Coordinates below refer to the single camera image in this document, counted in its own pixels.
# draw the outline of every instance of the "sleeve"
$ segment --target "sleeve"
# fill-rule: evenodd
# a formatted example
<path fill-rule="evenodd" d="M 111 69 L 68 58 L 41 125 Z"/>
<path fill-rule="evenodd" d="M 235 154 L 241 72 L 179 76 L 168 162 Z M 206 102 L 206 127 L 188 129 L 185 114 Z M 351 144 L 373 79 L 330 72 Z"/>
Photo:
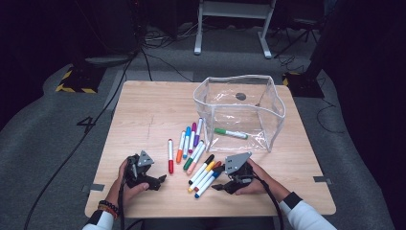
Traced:
<path fill-rule="evenodd" d="M 113 223 L 113 215 L 103 210 L 96 210 L 92 217 L 87 220 L 83 230 L 111 230 Z"/>
<path fill-rule="evenodd" d="M 280 203 L 280 207 L 286 214 L 290 225 L 296 230 L 336 229 L 295 193 L 288 195 Z"/>

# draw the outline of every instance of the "transparent pouch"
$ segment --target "transparent pouch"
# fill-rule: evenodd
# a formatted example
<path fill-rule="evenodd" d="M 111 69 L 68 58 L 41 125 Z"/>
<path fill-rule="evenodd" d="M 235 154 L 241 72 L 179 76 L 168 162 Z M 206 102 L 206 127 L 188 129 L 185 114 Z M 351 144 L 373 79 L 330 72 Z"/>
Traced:
<path fill-rule="evenodd" d="M 270 76 L 206 78 L 193 92 L 206 151 L 272 150 L 285 106 Z"/>

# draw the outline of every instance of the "blue marker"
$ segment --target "blue marker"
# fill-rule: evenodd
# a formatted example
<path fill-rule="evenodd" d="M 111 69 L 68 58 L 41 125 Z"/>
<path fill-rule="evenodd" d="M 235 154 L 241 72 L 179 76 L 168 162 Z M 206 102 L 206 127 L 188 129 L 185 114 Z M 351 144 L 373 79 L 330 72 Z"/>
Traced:
<path fill-rule="evenodd" d="M 183 159 L 188 158 L 189 141 L 191 139 L 191 127 L 186 127 L 185 145 L 183 147 Z"/>

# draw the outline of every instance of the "beaded bracelet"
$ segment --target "beaded bracelet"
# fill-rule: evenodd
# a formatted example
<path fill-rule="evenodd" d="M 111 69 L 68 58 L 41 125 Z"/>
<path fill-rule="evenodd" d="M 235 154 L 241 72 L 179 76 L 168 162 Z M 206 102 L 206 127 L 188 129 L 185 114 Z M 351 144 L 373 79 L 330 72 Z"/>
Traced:
<path fill-rule="evenodd" d="M 99 204 L 106 205 L 107 207 L 109 207 L 110 209 L 112 209 L 112 210 L 116 213 L 117 216 L 120 215 L 119 209 L 118 209 L 114 204 L 108 202 L 107 200 L 101 200 L 101 201 L 99 202 Z"/>
<path fill-rule="evenodd" d="M 105 204 L 99 204 L 98 206 L 99 210 L 103 210 L 109 214 L 111 214 L 113 216 L 114 219 L 117 219 L 118 215 L 116 212 L 114 212 L 114 210 L 112 210 L 111 208 L 109 208 L 107 205 Z"/>

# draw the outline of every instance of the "person's left hand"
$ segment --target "person's left hand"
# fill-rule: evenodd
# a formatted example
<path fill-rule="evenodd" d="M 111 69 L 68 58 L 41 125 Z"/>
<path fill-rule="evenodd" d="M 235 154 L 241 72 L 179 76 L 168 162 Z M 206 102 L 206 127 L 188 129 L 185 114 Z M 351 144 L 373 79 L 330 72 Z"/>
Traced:
<path fill-rule="evenodd" d="M 118 204 L 118 199 L 119 199 L 119 190 L 120 186 L 122 184 L 122 178 L 124 176 L 125 172 L 125 166 L 127 164 L 127 159 L 122 163 L 122 165 L 119 168 L 119 176 L 117 179 L 114 181 L 113 185 L 110 188 L 110 191 L 108 192 L 107 197 L 105 200 L 108 202 L 114 204 L 117 208 L 119 208 Z M 134 196 L 137 194 L 147 190 L 149 187 L 148 183 L 141 183 L 137 186 L 134 186 L 133 188 L 129 188 L 126 184 L 124 185 L 124 191 L 123 191 L 123 208 L 125 208 L 125 205 L 129 202 L 130 199 L 132 199 Z"/>

